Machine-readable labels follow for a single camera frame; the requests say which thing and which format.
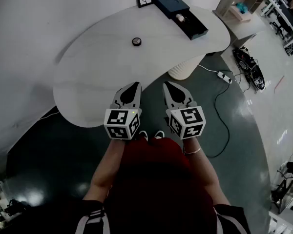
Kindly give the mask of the white oval table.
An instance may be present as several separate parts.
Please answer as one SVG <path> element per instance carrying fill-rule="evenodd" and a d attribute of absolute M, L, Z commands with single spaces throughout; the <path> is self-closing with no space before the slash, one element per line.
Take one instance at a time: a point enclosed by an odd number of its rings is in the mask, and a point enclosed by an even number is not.
<path fill-rule="evenodd" d="M 56 69 L 53 96 L 60 113 L 79 127 L 102 125 L 119 89 L 136 81 L 146 88 L 181 62 L 225 50 L 230 34 L 223 22 L 209 10 L 190 10 L 208 29 L 194 40 L 155 5 L 127 8 L 87 29 Z M 140 46 L 132 45 L 135 37 Z"/>

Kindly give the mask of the pale pink box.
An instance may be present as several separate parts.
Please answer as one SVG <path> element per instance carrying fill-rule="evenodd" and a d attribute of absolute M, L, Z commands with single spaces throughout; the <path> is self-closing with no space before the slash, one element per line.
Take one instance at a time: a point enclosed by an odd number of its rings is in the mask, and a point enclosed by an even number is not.
<path fill-rule="evenodd" d="M 229 11 L 240 21 L 240 22 L 249 22 L 252 19 L 252 14 L 247 11 L 245 13 L 241 13 L 240 9 L 233 5 L 230 7 Z"/>

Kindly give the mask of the person's left striped sleeve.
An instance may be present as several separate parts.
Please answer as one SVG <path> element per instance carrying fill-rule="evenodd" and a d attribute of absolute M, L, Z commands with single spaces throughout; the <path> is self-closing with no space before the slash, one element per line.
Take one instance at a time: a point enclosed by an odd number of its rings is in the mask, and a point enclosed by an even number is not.
<path fill-rule="evenodd" d="M 96 200 L 84 200 L 84 202 L 86 208 L 78 221 L 74 234 L 104 234 L 103 203 Z"/>

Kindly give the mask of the person's right forearm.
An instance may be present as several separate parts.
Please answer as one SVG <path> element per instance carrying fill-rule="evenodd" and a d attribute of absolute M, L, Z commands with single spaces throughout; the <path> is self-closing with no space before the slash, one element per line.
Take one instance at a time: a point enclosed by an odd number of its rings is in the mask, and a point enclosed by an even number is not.
<path fill-rule="evenodd" d="M 205 155 L 197 138 L 184 139 L 183 145 L 184 154 L 190 163 L 193 173 L 212 198 L 214 205 L 230 205 L 230 202 L 221 189 L 217 173 Z"/>

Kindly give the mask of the teal crumpled item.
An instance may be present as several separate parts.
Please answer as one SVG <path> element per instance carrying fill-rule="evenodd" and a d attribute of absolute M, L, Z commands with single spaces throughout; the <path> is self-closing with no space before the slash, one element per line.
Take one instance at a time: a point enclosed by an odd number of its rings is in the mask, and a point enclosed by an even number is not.
<path fill-rule="evenodd" d="M 235 6 L 241 14 L 245 14 L 248 12 L 248 8 L 243 2 L 238 2 Z"/>

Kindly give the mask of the black metal stand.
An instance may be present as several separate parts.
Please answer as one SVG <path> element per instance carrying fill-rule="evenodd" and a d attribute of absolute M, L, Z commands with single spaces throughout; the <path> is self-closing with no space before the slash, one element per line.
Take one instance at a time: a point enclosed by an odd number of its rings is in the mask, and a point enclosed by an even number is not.
<path fill-rule="evenodd" d="M 272 204 L 280 214 L 293 200 L 293 162 L 286 162 L 277 170 L 272 184 Z"/>

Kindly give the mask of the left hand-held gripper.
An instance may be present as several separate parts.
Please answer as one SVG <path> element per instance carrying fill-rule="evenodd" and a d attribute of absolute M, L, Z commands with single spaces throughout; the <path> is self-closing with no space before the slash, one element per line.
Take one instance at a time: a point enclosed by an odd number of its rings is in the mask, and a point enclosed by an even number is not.
<path fill-rule="evenodd" d="M 142 87 L 133 82 L 120 89 L 105 111 L 104 127 L 111 139 L 131 140 L 140 127 Z"/>

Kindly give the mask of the black equipment on floor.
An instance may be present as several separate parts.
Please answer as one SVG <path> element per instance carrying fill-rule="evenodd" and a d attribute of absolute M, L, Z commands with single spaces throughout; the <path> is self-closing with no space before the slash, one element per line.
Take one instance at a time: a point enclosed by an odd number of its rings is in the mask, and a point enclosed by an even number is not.
<path fill-rule="evenodd" d="M 258 61 L 252 57 L 247 48 L 241 47 L 233 49 L 233 57 L 238 68 L 246 76 L 256 91 L 265 89 L 265 79 L 259 67 Z"/>

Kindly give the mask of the white ribbed table pedestal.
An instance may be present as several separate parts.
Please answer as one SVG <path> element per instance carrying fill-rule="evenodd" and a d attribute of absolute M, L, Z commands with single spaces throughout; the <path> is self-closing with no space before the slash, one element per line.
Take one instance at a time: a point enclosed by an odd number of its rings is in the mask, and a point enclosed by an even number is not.
<path fill-rule="evenodd" d="M 167 73 L 175 80 L 185 80 L 196 69 L 201 60 L 205 57 L 205 54 L 194 57 L 187 61 L 181 62 L 178 65 L 171 68 Z"/>

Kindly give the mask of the white power strip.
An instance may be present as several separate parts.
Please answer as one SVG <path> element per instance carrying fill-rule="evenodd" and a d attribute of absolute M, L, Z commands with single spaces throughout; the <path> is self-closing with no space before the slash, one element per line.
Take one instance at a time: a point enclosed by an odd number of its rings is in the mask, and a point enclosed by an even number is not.
<path fill-rule="evenodd" d="M 218 71 L 217 72 L 217 76 L 218 78 L 220 78 L 221 80 L 225 81 L 226 83 L 228 84 L 231 84 L 232 83 L 232 79 L 229 78 L 227 75 L 225 75 L 223 72 L 221 71 Z"/>

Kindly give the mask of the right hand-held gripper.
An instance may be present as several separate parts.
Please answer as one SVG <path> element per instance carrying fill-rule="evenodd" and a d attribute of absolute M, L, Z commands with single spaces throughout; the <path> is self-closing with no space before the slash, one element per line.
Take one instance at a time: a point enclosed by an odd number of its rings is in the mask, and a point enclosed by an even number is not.
<path fill-rule="evenodd" d="M 164 101 L 167 106 L 168 126 L 181 140 L 198 137 L 206 125 L 201 106 L 197 106 L 189 90 L 170 81 L 163 83 Z"/>

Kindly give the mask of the person's red garment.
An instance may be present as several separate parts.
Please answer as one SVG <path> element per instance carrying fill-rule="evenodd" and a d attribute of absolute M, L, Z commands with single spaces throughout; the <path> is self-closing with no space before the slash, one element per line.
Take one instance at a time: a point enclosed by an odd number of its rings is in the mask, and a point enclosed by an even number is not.
<path fill-rule="evenodd" d="M 169 138 L 125 145 L 105 210 L 110 234 L 216 234 L 213 201 Z"/>

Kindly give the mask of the dark blue drawer box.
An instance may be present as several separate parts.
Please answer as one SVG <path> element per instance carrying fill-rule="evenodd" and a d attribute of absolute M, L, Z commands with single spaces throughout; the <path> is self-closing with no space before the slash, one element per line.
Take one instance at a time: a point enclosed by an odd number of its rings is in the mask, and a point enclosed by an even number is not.
<path fill-rule="evenodd" d="M 182 0 L 152 0 L 153 3 L 173 20 L 190 40 L 197 39 L 207 34 L 207 27 L 190 11 L 190 7 Z M 180 22 L 176 14 L 184 16 L 185 20 Z"/>

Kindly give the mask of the person's left forearm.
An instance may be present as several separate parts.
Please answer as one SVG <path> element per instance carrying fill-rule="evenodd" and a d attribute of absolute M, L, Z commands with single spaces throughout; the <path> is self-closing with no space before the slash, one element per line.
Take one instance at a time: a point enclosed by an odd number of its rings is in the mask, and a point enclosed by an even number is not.
<path fill-rule="evenodd" d="M 124 153 L 125 142 L 112 139 L 91 179 L 90 187 L 83 200 L 103 203 L 113 185 Z"/>

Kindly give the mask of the person's striped sleeve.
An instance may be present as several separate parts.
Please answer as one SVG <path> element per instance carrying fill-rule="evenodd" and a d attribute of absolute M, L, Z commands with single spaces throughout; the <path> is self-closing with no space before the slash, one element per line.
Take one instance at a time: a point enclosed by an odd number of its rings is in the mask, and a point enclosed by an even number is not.
<path fill-rule="evenodd" d="M 216 234 L 251 234 L 242 207 L 218 204 L 216 214 Z"/>
<path fill-rule="evenodd" d="M 86 208 L 78 221 L 74 234 L 104 234 L 103 203 L 96 200 L 84 200 L 84 202 Z"/>

